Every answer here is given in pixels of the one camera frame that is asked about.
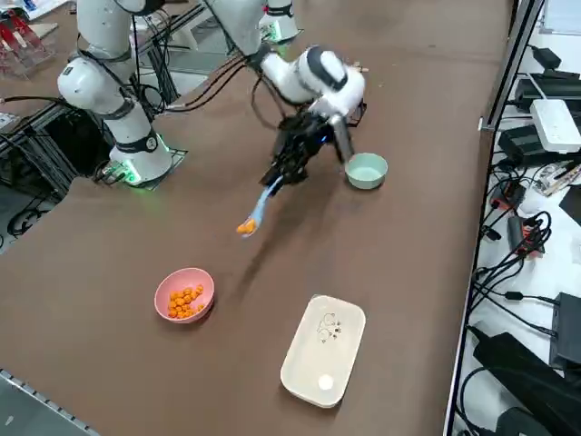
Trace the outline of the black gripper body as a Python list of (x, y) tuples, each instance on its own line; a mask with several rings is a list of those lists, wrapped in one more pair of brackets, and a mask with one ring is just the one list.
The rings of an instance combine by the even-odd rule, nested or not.
[(278, 125), (277, 156), (304, 153), (317, 154), (324, 144), (334, 140), (334, 133), (325, 117), (312, 112), (299, 112), (285, 117)]

